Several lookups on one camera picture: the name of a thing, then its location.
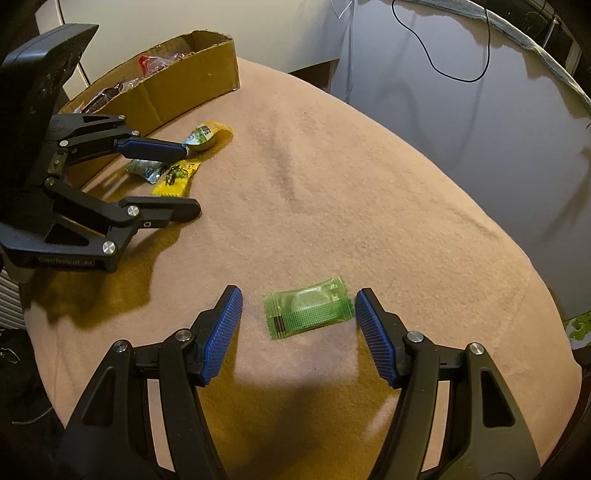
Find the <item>cardboard box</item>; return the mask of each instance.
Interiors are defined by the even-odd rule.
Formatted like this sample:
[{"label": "cardboard box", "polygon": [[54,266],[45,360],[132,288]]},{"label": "cardboard box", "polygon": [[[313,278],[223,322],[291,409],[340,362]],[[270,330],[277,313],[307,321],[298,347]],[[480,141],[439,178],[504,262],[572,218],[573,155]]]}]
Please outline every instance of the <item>cardboard box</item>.
[{"label": "cardboard box", "polygon": [[[125,115],[127,124],[145,137],[202,103],[240,88],[232,38],[196,30],[143,51],[115,67],[71,100],[60,113],[72,113],[104,88],[123,80],[142,78],[138,63],[141,55],[171,57],[175,53],[187,56],[120,93],[95,113]],[[69,168],[68,181],[81,188],[116,156],[108,155]]]}]

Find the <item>metal screw head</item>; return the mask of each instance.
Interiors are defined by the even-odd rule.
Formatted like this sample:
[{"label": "metal screw head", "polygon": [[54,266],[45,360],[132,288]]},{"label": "metal screw head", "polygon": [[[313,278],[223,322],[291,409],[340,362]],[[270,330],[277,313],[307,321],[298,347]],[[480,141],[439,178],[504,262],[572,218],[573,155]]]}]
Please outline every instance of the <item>metal screw head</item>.
[{"label": "metal screw head", "polygon": [[113,344],[113,350],[117,353],[125,352],[128,346],[127,340],[117,340]]},{"label": "metal screw head", "polygon": [[476,343],[476,342],[470,344],[470,351],[474,355],[482,355],[485,352],[484,347],[481,344]]},{"label": "metal screw head", "polygon": [[425,336],[421,332],[410,331],[407,333],[407,338],[412,343],[421,343],[425,339]]},{"label": "metal screw head", "polygon": [[105,255],[113,255],[117,250],[117,245],[115,245],[111,240],[107,240],[103,244],[103,253]]},{"label": "metal screw head", "polygon": [[137,208],[135,205],[129,205],[127,207],[127,215],[130,217],[137,217],[139,215],[139,208]]},{"label": "metal screw head", "polygon": [[179,330],[177,333],[174,334],[174,337],[179,341],[179,342],[186,342],[188,340],[191,339],[191,335],[193,333],[191,332],[191,330],[189,330],[188,328],[184,328],[182,330]]}]

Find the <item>tablecloth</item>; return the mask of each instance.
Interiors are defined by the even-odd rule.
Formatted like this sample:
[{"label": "tablecloth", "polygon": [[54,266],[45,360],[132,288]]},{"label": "tablecloth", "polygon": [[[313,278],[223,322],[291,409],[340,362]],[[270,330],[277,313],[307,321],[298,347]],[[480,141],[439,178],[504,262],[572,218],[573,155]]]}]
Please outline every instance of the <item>tablecloth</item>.
[{"label": "tablecloth", "polygon": [[[23,288],[41,378],[62,422],[114,341],[162,341],[236,284],[242,320],[220,375],[199,391],[230,478],[366,478],[398,392],[378,377],[355,321],[273,341],[263,310],[265,293],[340,275],[351,296],[373,288],[386,310],[435,343],[482,343],[545,460],[581,375],[527,256],[393,133],[296,78],[244,60],[239,69],[239,90],[154,135],[182,141],[207,120],[233,128],[233,141],[192,180],[202,217],[141,230],[115,274],[40,271]],[[113,161],[88,191],[111,201],[148,194],[126,162]],[[158,459],[171,468],[157,384],[150,389]],[[425,467],[437,463],[444,404]]]}]

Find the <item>black cable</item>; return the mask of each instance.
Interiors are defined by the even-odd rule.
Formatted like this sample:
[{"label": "black cable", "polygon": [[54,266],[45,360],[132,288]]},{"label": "black cable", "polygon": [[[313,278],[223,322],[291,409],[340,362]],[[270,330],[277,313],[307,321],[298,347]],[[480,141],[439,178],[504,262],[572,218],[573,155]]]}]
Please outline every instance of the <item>black cable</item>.
[{"label": "black cable", "polygon": [[394,4],[396,3],[396,0],[392,0],[392,13],[394,14],[394,18],[398,21],[399,24],[401,24],[404,28],[406,28],[410,33],[412,33],[415,37],[417,37],[417,40],[421,43],[421,45],[423,46],[423,50],[425,51],[425,53],[427,54],[427,58],[429,60],[429,63],[431,64],[431,67],[433,68],[433,70],[435,70],[439,75],[443,75],[444,77],[447,77],[449,79],[452,80],[457,80],[458,82],[463,82],[463,83],[475,83],[478,80],[480,80],[481,78],[484,77],[486,71],[488,70],[488,66],[491,63],[491,23],[489,21],[488,18],[488,9],[486,8],[486,4],[488,3],[488,0],[485,1],[485,5],[484,7],[484,13],[486,15],[486,26],[488,27],[488,45],[487,45],[487,49],[488,49],[488,57],[486,59],[486,66],[484,67],[484,70],[482,71],[482,73],[476,77],[473,80],[465,80],[465,79],[459,79],[457,77],[453,77],[451,75],[448,75],[447,73],[443,73],[441,70],[439,70],[434,64],[433,61],[431,60],[431,55],[429,55],[429,52],[427,51],[427,47],[425,46],[425,44],[423,43],[423,41],[421,40],[421,37],[419,37],[417,35],[417,33],[410,27],[406,26],[405,24],[403,24],[400,19],[398,18],[398,15],[396,15],[396,10],[394,10]]},{"label": "black cable", "polygon": [[[548,5],[548,0],[544,0],[544,5],[542,5],[542,8],[540,8],[538,10],[538,14],[535,16],[535,20],[538,21],[538,19],[541,17],[542,12],[544,11],[544,8],[546,8],[546,5]],[[545,25],[540,29],[540,31],[538,33],[536,33],[534,36],[530,35],[530,38],[532,40],[535,41],[536,38],[538,38],[540,36],[540,34],[546,29],[548,28],[548,25],[550,25],[550,23],[552,22],[552,19],[550,18],[550,20],[548,20],[548,22],[545,22]]]}]

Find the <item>yellow candy wrapper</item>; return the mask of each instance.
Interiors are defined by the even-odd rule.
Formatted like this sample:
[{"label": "yellow candy wrapper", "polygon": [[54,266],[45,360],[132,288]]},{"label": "yellow candy wrapper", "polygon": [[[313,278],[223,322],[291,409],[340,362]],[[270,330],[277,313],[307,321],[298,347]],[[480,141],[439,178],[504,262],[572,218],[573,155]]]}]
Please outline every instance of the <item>yellow candy wrapper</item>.
[{"label": "yellow candy wrapper", "polygon": [[181,160],[176,162],[166,175],[160,177],[160,181],[152,190],[152,195],[164,197],[184,197],[189,180],[197,171],[201,162],[194,160]]},{"label": "yellow candy wrapper", "polygon": [[183,145],[189,149],[191,156],[212,148],[218,139],[218,133],[232,129],[218,122],[205,122],[199,125],[193,133],[187,137]]},{"label": "yellow candy wrapper", "polygon": [[212,158],[228,145],[234,132],[219,122],[205,122],[199,125],[183,142],[189,149],[190,160],[176,162],[152,190],[152,195],[184,197],[189,190],[189,181],[202,162]]}]

